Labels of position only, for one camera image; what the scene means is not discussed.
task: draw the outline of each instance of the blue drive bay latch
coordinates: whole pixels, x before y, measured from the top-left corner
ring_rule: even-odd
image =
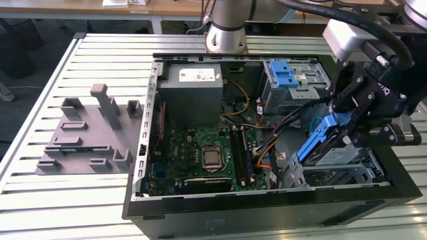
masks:
[[[277,79],[277,86],[279,88],[297,88],[301,85],[299,81],[294,78],[294,70],[286,61],[271,61],[270,71]]]

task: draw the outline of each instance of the label sticker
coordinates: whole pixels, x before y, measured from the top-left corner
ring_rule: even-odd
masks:
[[[274,183],[277,183],[277,181],[278,181],[278,176],[277,176],[277,174],[274,174],[273,171],[270,172],[270,179],[274,181]]]
[[[148,11],[130,11],[131,14],[148,14]]]
[[[259,115],[263,115],[263,107],[262,106],[256,106],[256,113]]]
[[[214,68],[183,68],[179,70],[180,82],[214,82]]]
[[[294,78],[297,80],[307,80],[306,75],[295,75]]]
[[[347,145],[343,148],[333,148],[315,165],[347,164],[359,155],[361,149],[362,148],[357,148],[354,145]]]

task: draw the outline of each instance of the screw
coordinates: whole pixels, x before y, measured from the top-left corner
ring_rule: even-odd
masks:
[[[379,64],[387,68],[390,66],[390,61],[382,56],[382,55],[378,55],[375,60],[379,62]]]

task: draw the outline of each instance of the ram slot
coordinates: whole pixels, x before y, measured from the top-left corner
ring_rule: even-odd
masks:
[[[242,186],[246,186],[251,182],[251,175],[247,164],[248,146],[246,142],[247,141],[243,130],[232,128],[230,130],[230,143],[235,169],[235,178],[236,183]]]
[[[250,151],[250,144],[247,141],[247,135],[246,135],[246,131],[242,128],[240,130],[240,135],[242,135],[242,139],[243,139],[243,146],[244,146],[244,160],[246,160],[246,169],[247,169],[247,174],[248,174],[248,178],[250,178],[250,182],[254,183],[255,179],[254,179],[254,168],[252,168],[252,155],[251,155],[251,151]]]

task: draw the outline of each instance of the motherboard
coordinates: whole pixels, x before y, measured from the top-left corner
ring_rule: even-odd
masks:
[[[152,166],[152,195],[267,188],[263,170],[252,163],[252,149],[258,146],[252,128],[171,130],[167,143],[167,159]]]

